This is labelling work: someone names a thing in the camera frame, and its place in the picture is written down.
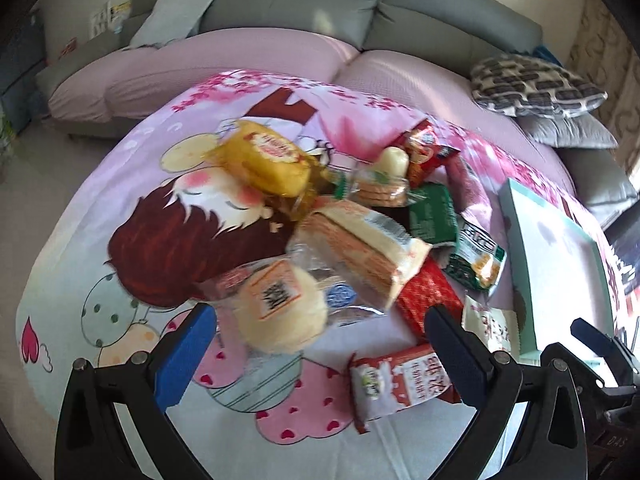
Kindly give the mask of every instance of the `cracker package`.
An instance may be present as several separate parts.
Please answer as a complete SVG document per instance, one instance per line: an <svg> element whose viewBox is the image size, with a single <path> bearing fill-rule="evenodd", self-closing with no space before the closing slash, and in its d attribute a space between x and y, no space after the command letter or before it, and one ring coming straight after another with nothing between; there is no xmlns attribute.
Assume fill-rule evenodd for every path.
<svg viewBox="0 0 640 480"><path fill-rule="evenodd" d="M311 254L349 283L365 304L386 312L420 270L431 246L391 218L340 200L311 212L287 252Z"/></svg>
<svg viewBox="0 0 640 480"><path fill-rule="evenodd" d="M458 219L444 184L424 184L410 194L411 234L438 247L454 247L458 241Z"/></svg>
<svg viewBox="0 0 640 480"><path fill-rule="evenodd" d="M349 372L359 433L369 431L368 422L434 397L457 402L449 376L429 344L383 357L352 359Z"/></svg>
<svg viewBox="0 0 640 480"><path fill-rule="evenodd" d="M438 143L433 125L425 119L413 130L406 132L396 146L409 155L407 179L412 188L422 185L436 168L460 154L459 150Z"/></svg>
<svg viewBox="0 0 640 480"><path fill-rule="evenodd" d="M458 217L460 235L445 272L473 290L494 291L506 261L506 253L489 233Z"/></svg>

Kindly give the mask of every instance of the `light blue pillow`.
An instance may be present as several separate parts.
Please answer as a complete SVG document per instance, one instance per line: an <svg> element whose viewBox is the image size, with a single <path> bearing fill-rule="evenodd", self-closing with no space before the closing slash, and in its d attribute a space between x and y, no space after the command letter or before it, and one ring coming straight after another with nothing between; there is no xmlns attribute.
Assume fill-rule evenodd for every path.
<svg viewBox="0 0 640 480"><path fill-rule="evenodd" d="M200 19L213 0L158 0L151 15L131 39L129 48L161 48L197 34Z"/></svg>

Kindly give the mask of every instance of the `packaged bread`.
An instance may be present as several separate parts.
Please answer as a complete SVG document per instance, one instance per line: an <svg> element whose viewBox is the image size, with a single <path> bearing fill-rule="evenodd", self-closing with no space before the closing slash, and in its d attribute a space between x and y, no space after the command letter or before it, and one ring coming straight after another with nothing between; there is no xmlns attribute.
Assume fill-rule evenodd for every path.
<svg viewBox="0 0 640 480"><path fill-rule="evenodd" d="M386 312L420 270L430 248L391 218L340 200L306 216L287 250L310 251L341 275L366 304Z"/></svg>

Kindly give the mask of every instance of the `product label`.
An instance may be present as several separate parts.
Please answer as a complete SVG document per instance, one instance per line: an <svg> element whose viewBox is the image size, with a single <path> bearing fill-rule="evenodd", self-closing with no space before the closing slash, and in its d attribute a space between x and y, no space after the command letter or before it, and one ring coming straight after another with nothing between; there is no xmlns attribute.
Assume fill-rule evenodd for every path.
<svg viewBox="0 0 640 480"><path fill-rule="evenodd" d="M297 162L300 154L287 139L269 133L253 134L251 143L264 158L273 162Z"/></svg>
<svg viewBox="0 0 640 480"><path fill-rule="evenodd" d="M281 312L302 296L300 284L287 260L279 260L255 283L251 285L251 294L258 298L259 319L267 319Z"/></svg>

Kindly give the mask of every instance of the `sofa armrest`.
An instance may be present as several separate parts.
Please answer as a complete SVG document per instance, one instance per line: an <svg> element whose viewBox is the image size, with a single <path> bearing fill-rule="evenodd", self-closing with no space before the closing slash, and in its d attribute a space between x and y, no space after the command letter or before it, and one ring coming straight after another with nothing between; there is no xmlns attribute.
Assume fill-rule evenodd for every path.
<svg viewBox="0 0 640 480"><path fill-rule="evenodd" d="M57 63L47 66L36 75L38 88L49 101L58 87L89 63L118 50L118 35L110 30L96 36L78 49L70 52Z"/></svg>

